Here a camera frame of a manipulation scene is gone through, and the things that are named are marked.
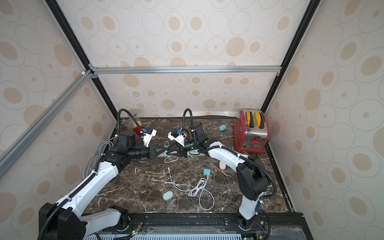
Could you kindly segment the blue earbud case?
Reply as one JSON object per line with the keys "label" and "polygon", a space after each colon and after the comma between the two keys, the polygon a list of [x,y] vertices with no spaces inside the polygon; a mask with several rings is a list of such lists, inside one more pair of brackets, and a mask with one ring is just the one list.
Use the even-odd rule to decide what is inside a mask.
{"label": "blue earbud case", "polygon": [[219,126],[219,131],[223,132],[227,129],[227,125],[220,125]]}

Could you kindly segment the pink earbud case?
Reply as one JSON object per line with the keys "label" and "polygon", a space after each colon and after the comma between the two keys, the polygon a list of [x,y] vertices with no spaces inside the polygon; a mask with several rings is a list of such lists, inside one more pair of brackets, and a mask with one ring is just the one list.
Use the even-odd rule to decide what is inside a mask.
{"label": "pink earbud case", "polygon": [[223,162],[220,162],[219,163],[219,167],[220,167],[221,170],[225,170],[227,165],[225,163],[223,163]]}

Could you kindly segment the green earbud case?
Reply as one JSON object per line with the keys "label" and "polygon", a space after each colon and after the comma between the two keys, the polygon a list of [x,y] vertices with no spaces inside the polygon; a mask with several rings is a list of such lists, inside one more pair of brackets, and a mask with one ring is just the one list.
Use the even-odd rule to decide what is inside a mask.
{"label": "green earbud case", "polygon": [[169,201],[174,197],[174,193],[172,191],[167,191],[163,194],[163,200]]}

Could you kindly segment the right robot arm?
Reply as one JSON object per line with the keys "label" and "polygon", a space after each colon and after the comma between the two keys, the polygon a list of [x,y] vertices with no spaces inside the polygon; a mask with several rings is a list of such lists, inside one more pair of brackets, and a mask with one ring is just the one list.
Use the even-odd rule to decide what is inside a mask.
{"label": "right robot arm", "polygon": [[238,210],[241,229],[249,230],[262,201],[276,196],[276,182],[258,156],[269,139],[269,126],[264,113],[250,110],[239,112],[234,123],[235,149],[208,137],[200,123],[191,123],[189,130],[182,126],[169,132],[168,138],[174,144],[168,148],[167,155],[187,157],[190,151],[195,151],[224,163],[237,173],[243,194]]}

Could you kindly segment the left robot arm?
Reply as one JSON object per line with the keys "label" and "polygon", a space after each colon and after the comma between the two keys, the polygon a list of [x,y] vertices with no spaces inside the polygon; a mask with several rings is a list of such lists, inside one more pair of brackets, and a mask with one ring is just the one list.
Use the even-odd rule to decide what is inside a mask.
{"label": "left robot arm", "polygon": [[99,231],[114,227],[124,232],[132,222],[127,210],[111,207],[91,215],[83,212],[95,196],[131,162],[143,158],[155,159],[164,149],[151,145],[156,135],[152,128],[121,132],[121,119],[117,118],[113,146],[100,155],[91,173],[71,192],[55,204],[45,204],[39,211],[39,240],[82,240]]}

